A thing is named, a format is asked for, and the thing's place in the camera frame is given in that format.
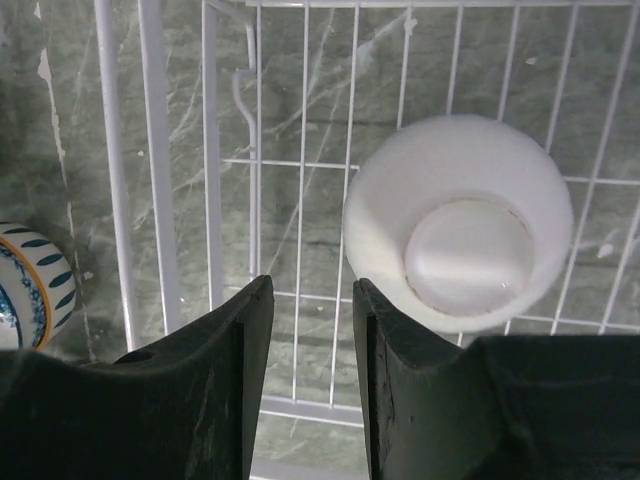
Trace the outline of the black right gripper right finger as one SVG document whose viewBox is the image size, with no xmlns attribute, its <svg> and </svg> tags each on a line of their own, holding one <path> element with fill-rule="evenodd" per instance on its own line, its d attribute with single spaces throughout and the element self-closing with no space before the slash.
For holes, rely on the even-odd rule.
<svg viewBox="0 0 640 480">
<path fill-rule="evenodd" d="M 367 279 L 353 329 L 373 479 L 635 479 L 639 339 L 481 336 L 458 347 Z"/>
</svg>

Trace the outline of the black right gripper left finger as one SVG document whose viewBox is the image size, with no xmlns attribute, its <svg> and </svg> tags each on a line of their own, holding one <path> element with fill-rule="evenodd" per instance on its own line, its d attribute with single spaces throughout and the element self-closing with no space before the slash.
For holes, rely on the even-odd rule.
<svg viewBox="0 0 640 480">
<path fill-rule="evenodd" d="M 255 278 L 116 362 L 1 355 L 5 479 L 246 479 L 274 318 Z"/>
</svg>

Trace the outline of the white ribbed bowl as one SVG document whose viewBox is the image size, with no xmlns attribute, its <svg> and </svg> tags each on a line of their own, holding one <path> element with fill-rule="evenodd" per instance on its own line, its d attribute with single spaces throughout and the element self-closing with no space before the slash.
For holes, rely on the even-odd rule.
<svg viewBox="0 0 640 480">
<path fill-rule="evenodd" d="M 529 135 L 477 115 L 402 128 L 346 196 L 347 261 L 441 333 L 478 332 L 538 302 L 563 271 L 575 216 L 556 162 Z"/>
</svg>

